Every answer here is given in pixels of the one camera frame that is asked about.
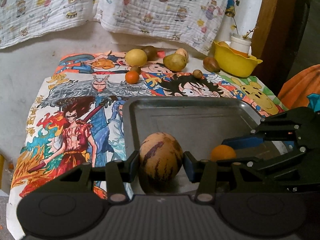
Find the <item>small orange tangerine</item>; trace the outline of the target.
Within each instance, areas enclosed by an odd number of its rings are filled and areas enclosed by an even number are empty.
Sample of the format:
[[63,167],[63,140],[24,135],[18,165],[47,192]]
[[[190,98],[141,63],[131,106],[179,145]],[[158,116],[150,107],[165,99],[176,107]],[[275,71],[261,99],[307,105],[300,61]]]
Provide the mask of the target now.
[[220,160],[236,159],[236,151],[227,145],[219,145],[212,149],[210,153],[210,160],[217,162]]
[[128,71],[125,74],[125,81],[131,85],[137,84],[139,80],[140,80],[139,73],[134,70]]

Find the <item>striped tan pepino melon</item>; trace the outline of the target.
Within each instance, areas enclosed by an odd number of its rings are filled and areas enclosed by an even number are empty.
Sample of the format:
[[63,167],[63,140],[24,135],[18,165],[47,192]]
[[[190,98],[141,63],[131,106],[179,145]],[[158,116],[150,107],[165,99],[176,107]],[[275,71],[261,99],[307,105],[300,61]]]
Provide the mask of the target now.
[[148,135],[139,149],[141,174],[149,180],[172,180],[182,167],[183,150],[170,134],[156,132]]

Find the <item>dark brown round fruit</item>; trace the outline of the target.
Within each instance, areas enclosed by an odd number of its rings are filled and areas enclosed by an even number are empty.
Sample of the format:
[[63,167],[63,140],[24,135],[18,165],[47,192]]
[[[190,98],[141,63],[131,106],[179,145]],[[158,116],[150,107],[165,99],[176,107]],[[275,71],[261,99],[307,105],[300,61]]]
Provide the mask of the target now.
[[155,61],[156,59],[158,59],[157,49],[155,47],[144,46],[141,48],[141,50],[146,53],[148,61]]

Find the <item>orange cushion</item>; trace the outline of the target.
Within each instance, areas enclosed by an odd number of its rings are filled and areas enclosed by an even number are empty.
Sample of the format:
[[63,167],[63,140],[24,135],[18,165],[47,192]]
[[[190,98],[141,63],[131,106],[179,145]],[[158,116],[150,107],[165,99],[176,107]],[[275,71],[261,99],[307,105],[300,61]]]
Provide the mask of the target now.
[[320,94],[319,64],[306,68],[286,81],[278,99],[288,108],[309,107],[319,112]]

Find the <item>metal baking tray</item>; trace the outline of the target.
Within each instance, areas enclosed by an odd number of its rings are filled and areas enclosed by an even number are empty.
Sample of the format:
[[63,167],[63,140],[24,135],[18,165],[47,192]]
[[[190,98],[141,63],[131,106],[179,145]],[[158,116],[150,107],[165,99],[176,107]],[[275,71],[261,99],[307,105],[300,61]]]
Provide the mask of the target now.
[[230,98],[148,96],[123,107],[126,154],[152,133],[165,132],[197,160],[208,159],[223,140],[249,135],[262,117],[246,102]]

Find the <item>colourful anime poster mat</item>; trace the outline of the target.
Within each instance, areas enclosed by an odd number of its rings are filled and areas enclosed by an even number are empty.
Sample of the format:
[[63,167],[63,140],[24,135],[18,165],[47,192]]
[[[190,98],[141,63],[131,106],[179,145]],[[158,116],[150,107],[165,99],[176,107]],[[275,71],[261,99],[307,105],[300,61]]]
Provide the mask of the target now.
[[138,81],[123,52],[71,54],[44,80],[27,118],[27,137],[11,180],[7,228],[14,239],[24,235],[16,216],[20,200],[32,190],[84,162],[103,166],[124,160],[123,106],[134,96],[207,96],[248,103],[261,116],[285,110],[281,101],[256,77],[231,77],[205,72],[192,59],[180,72],[161,59],[149,61]]

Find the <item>yellow plastic bowl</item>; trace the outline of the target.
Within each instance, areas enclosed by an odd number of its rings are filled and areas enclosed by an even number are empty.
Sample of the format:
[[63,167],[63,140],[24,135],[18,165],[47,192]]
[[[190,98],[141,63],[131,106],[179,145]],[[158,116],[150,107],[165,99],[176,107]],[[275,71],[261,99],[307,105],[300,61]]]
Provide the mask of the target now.
[[231,48],[221,46],[214,41],[214,58],[218,62],[220,68],[237,77],[249,77],[255,68],[263,62],[261,59],[257,59],[253,55],[244,57],[240,54],[236,54]]

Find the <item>brown avocado fruit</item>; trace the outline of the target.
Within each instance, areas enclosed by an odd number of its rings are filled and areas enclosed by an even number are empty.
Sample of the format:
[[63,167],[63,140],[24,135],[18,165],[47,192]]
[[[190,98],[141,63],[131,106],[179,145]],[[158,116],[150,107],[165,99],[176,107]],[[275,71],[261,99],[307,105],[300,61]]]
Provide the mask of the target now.
[[203,60],[203,67],[206,71],[211,73],[218,73],[221,70],[219,63],[214,57],[206,57]]

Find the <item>white cup with twig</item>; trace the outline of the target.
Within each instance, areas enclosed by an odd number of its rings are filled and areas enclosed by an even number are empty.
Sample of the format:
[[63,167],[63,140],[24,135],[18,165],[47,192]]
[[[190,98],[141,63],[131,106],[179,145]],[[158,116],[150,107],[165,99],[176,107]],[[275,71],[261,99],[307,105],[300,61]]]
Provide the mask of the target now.
[[257,29],[257,25],[254,28],[249,29],[245,34],[240,34],[238,30],[238,25],[236,23],[235,17],[232,17],[234,22],[234,30],[235,33],[231,35],[230,49],[238,55],[242,55],[244,57],[249,57],[251,51],[252,39],[250,35],[254,33]]

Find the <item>small brown round fruit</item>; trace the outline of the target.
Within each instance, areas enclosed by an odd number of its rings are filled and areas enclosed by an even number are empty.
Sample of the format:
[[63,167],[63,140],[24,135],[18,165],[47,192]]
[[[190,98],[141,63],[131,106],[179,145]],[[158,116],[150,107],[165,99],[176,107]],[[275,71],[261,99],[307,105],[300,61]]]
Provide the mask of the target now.
[[193,77],[196,79],[201,79],[203,77],[203,72],[199,69],[193,71]]

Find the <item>small striped tan melon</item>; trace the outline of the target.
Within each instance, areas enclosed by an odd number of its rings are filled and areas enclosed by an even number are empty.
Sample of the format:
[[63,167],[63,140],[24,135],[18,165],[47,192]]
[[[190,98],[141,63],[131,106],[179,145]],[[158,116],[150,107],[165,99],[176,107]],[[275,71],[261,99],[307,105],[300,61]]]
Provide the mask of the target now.
[[175,51],[175,54],[182,55],[182,56],[185,57],[186,62],[189,61],[189,54],[188,54],[188,52],[187,52],[185,49],[183,49],[183,48],[178,48],[178,49]]

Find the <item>small brown kiwi fruit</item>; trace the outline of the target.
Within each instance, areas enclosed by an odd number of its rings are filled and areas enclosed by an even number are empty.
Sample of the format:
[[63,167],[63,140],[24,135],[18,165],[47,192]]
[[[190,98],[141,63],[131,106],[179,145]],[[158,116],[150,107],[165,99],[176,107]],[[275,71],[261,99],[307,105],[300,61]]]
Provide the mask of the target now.
[[141,68],[139,66],[132,66],[130,70],[137,72],[139,75],[141,74]]

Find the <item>round yellow pear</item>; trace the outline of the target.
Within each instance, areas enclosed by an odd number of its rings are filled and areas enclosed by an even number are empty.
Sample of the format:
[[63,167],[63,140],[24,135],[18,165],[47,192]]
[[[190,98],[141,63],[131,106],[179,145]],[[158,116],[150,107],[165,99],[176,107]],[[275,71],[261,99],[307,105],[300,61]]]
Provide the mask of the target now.
[[147,61],[147,54],[141,49],[131,49],[125,55],[125,61],[131,67],[142,67]]

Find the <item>white printed muslin blanket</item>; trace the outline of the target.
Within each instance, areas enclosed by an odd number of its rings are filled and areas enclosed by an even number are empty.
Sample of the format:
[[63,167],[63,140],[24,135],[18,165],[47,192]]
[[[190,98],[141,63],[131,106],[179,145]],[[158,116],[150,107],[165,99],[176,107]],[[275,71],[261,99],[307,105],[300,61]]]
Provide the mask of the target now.
[[95,19],[108,31],[187,44],[209,54],[228,0],[98,0]]

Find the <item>brown wooden post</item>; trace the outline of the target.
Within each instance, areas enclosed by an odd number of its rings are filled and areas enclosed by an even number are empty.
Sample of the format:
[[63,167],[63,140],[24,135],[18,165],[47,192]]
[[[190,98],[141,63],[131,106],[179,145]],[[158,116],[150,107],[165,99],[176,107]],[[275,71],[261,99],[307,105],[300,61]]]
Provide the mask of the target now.
[[296,0],[262,0],[256,30],[252,37],[252,53],[263,62],[253,75],[266,79],[275,70],[293,19]]

